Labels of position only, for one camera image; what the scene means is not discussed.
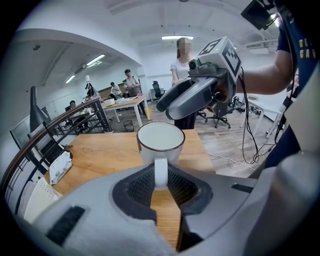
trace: staircase railing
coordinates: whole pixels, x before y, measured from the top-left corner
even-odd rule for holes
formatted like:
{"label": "staircase railing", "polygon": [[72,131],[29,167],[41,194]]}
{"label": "staircase railing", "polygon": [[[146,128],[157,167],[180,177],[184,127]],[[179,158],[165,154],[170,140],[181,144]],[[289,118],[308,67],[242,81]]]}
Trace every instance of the staircase railing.
{"label": "staircase railing", "polygon": [[[88,108],[92,110],[79,114]],[[29,138],[3,175],[0,188],[11,211],[15,214],[18,213],[22,193],[27,183],[29,181],[36,183],[38,181],[35,177],[36,174],[43,176],[50,164],[62,152],[62,148],[57,147],[53,140],[59,144],[69,135],[110,133],[112,131],[98,98],[80,104],[46,124]],[[45,150],[39,150],[37,144],[44,137],[48,137],[47,135],[51,138],[51,143],[47,144]]]}

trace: mug handle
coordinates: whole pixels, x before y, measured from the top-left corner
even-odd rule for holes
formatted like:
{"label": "mug handle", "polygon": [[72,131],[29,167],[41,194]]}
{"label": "mug handle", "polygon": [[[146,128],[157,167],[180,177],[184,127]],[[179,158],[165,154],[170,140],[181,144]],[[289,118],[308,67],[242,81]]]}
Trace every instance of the mug handle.
{"label": "mug handle", "polygon": [[166,158],[154,159],[154,184],[156,190],[167,189],[168,161]]}

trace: white mug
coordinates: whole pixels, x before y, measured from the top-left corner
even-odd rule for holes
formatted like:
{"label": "white mug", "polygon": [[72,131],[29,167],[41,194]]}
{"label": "white mug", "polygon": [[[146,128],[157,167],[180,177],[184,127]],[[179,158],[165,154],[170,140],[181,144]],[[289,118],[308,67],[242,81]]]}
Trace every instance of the white mug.
{"label": "white mug", "polygon": [[151,122],[136,133],[138,149],[145,164],[154,163],[156,190],[168,184],[168,163],[174,164],[181,153],[186,136],[182,130],[166,122]]}

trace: black monitor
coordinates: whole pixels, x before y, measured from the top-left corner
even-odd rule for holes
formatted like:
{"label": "black monitor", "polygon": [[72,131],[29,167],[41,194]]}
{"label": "black monitor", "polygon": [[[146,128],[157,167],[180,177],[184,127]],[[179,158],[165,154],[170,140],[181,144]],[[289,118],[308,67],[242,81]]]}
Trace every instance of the black monitor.
{"label": "black monitor", "polygon": [[266,30],[272,18],[266,8],[257,0],[252,0],[250,4],[241,12],[241,16],[254,25],[258,30]]}

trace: black mesh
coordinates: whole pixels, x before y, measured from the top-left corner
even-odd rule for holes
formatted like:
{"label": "black mesh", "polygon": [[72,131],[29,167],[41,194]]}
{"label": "black mesh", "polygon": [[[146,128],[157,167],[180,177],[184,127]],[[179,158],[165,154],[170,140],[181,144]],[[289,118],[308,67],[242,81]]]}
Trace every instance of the black mesh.
{"label": "black mesh", "polygon": [[182,216],[201,213],[213,197],[208,183],[172,164],[168,164],[167,186]]}
{"label": "black mesh", "polygon": [[170,168],[168,168],[168,189],[179,207],[198,192],[196,184],[173,172]]}
{"label": "black mesh", "polygon": [[112,198],[126,215],[156,222],[156,212],[150,209],[154,189],[155,166],[150,164],[115,184]]}
{"label": "black mesh", "polygon": [[150,207],[155,189],[155,170],[151,169],[139,179],[132,181],[127,188],[128,195],[137,203]]}

